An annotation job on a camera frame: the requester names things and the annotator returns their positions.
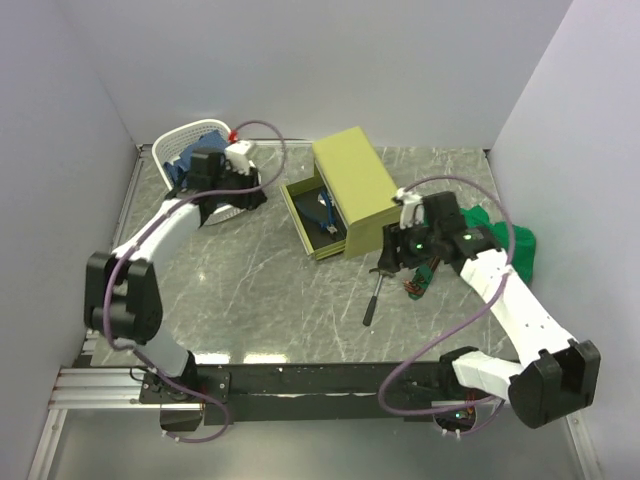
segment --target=table surface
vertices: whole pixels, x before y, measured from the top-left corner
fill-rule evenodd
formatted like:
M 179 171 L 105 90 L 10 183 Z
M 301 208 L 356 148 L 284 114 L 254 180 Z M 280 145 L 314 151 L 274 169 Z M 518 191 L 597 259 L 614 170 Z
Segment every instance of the table surface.
M 377 148 L 398 186 L 429 175 L 454 174 L 496 192 L 481 149 Z M 377 274 L 379 252 L 320 262 L 307 257 L 279 185 L 313 174 L 309 145 L 288 147 L 285 173 L 266 190 L 268 201 L 218 225 L 205 226 L 176 252 L 159 278 L 164 325 L 194 352 L 198 363 L 329 363 L 401 361 L 440 333 L 461 323 L 482 301 L 451 268 L 441 265 L 423 298 L 413 301 L 402 287 L 412 272 L 403 270 L 383 283 L 370 328 L 362 325 Z M 253 157 L 263 178 L 280 161 L 276 147 L 260 146 Z M 150 149 L 143 149 L 132 201 L 125 205 L 125 241 L 157 211 L 166 187 Z M 482 205 L 492 221 L 500 215 L 471 187 L 432 182 L 422 193 L 452 190 L 462 207 Z M 425 354 L 463 346 L 507 359 L 513 345 L 492 315 Z M 95 366 L 135 365 L 128 353 L 112 352 L 100 338 Z

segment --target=white wall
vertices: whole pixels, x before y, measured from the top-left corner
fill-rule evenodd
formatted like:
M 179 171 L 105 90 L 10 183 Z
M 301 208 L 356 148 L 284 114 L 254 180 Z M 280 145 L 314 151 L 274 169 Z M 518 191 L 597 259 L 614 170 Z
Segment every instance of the white wall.
M 82 344 L 84 267 L 113 236 L 135 147 L 53 1 L 4 6 L 0 65 L 0 478 L 13 480 Z
M 640 3 L 575 0 L 492 151 L 539 239 L 534 290 L 602 353 L 586 411 L 607 478 L 637 478 Z
M 570 4 L 58 1 L 138 143 L 211 116 L 475 147 L 493 145 Z

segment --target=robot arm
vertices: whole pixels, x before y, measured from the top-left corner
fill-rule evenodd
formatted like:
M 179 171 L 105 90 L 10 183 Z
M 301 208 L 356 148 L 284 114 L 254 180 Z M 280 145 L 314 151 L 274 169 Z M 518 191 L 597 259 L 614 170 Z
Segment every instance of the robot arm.
M 209 190 L 238 190 L 259 185 L 259 175 L 246 155 L 253 144 L 234 143 L 224 152 L 202 148 L 194 151 L 191 168 L 167 194 L 156 215 L 130 240 L 111 253 L 95 253 L 87 263 L 84 322 L 103 332 L 103 300 L 107 281 L 119 258 L 160 217 L 182 198 Z M 194 200 L 175 211 L 129 258 L 118 278 L 110 309 L 112 333 L 118 345 L 135 345 L 160 370 L 178 383 L 198 390 L 195 357 L 162 327 L 162 302 L 157 276 L 183 242 L 204 224 L 221 204 L 252 210 L 266 201 L 262 191 Z
M 600 353 L 590 341 L 576 339 L 549 315 L 520 279 L 507 254 L 484 227 L 468 228 L 452 192 L 421 197 L 399 190 L 398 224 L 384 227 L 378 267 L 397 272 L 433 256 L 451 264 L 485 302 L 508 275 L 502 296 L 491 307 L 512 341 L 518 362 L 466 347 L 440 359 L 455 381 L 508 400 L 531 428 L 563 417 L 593 402 Z

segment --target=drawer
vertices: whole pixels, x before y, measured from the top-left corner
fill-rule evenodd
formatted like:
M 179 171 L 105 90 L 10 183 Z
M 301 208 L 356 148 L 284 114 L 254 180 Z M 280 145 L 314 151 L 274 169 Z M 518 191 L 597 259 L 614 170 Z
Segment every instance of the drawer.
M 326 207 L 318 202 L 320 191 L 325 189 L 326 186 L 320 176 L 280 187 L 304 249 L 307 255 L 316 260 L 342 253 L 347 239 L 347 227 L 336 208 L 333 211 L 338 232 L 334 238 L 309 218 L 310 216 L 323 220 L 327 218 Z

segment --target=black tool handle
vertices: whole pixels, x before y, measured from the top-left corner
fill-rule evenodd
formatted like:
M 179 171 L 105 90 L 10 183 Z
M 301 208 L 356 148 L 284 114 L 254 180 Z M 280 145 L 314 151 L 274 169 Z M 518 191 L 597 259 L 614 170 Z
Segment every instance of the black tool handle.
M 367 307 L 367 311 L 364 314 L 364 318 L 362 319 L 362 324 L 365 327 L 371 326 L 371 322 L 373 321 L 373 314 L 376 313 L 376 303 L 378 302 L 378 297 L 374 295 L 369 300 L 369 306 Z

